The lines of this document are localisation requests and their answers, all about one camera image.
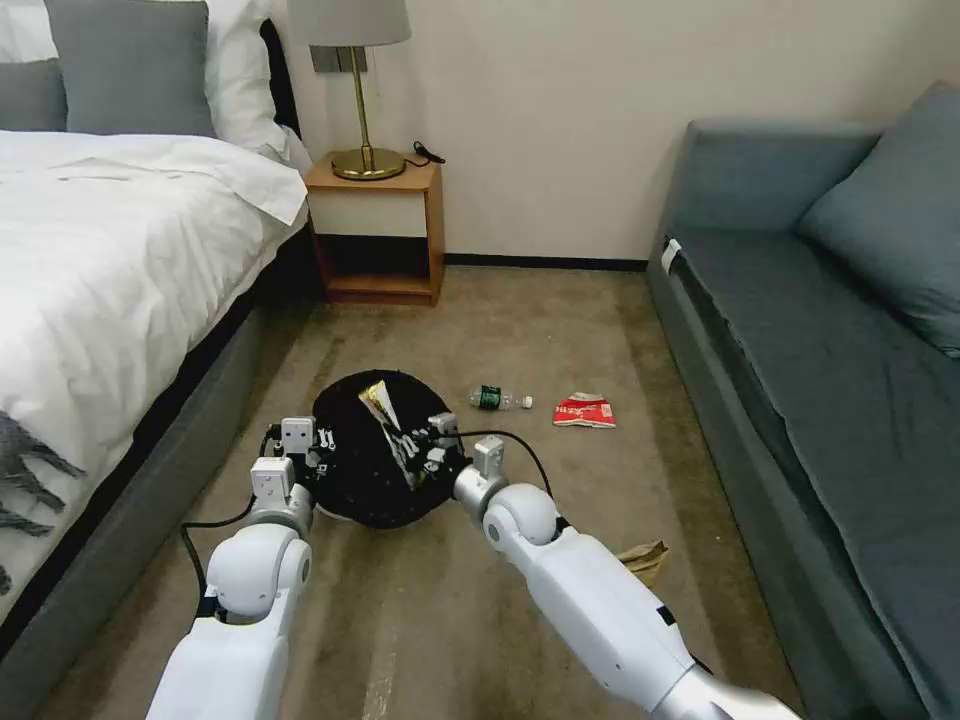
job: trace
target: white pillow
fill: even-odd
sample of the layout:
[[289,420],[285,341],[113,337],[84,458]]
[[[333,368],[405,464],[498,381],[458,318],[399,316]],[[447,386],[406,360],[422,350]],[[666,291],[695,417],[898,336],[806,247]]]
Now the white pillow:
[[260,37],[270,0],[205,1],[206,91],[217,136],[248,150],[268,145],[289,160],[287,136],[273,120],[270,60]]
[[57,46],[53,44],[53,33],[50,31],[50,16],[47,15],[43,0],[8,2],[6,10],[19,62],[57,57]]

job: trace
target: gold lamp base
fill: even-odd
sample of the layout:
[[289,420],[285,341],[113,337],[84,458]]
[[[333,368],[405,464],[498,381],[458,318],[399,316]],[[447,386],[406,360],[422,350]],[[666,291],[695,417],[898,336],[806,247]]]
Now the gold lamp base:
[[337,153],[331,164],[333,174],[346,180],[385,180],[402,173],[407,161],[398,152],[367,145]]

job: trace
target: red wrapper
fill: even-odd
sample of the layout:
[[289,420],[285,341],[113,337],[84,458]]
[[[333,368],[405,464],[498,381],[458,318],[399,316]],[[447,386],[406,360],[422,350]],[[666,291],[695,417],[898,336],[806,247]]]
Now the red wrapper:
[[554,408],[553,424],[615,428],[617,421],[613,417],[613,408],[602,395],[574,393]]

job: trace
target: lamp shade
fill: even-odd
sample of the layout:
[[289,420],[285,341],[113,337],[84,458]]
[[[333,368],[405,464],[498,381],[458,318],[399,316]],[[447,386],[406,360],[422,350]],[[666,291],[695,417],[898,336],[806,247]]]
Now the lamp shade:
[[404,0],[287,0],[293,38],[320,47],[391,45],[410,38]]

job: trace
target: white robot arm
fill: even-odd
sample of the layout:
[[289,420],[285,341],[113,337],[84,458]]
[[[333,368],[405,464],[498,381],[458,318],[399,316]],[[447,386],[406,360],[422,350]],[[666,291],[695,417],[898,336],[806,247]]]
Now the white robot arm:
[[608,692],[654,720],[796,720],[778,700],[715,679],[687,651],[672,613],[599,540],[582,535],[533,485],[507,485],[503,441],[476,444],[454,497]]
[[[431,423],[455,426],[451,418]],[[312,418],[288,418],[283,426],[309,427],[314,438]],[[288,455],[306,452],[286,437]],[[433,462],[451,446],[439,445]],[[526,578],[544,617],[604,688],[654,720],[796,720],[774,698],[733,688],[701,669],[666,606],[602,543],[569,526],[547,493],[508,485],[502,459],[502,440],[478,442],[473,464],[456,476],[454,498]],[[289,457],[254,465],[253,524],[214,552],[206,611],[201,608],[203,616],[171,655],[148,720],[276,717],[290,621],[310,571],[304,539],[313,501],[292,473]],[[228,625],[217,610],[254,622]]]

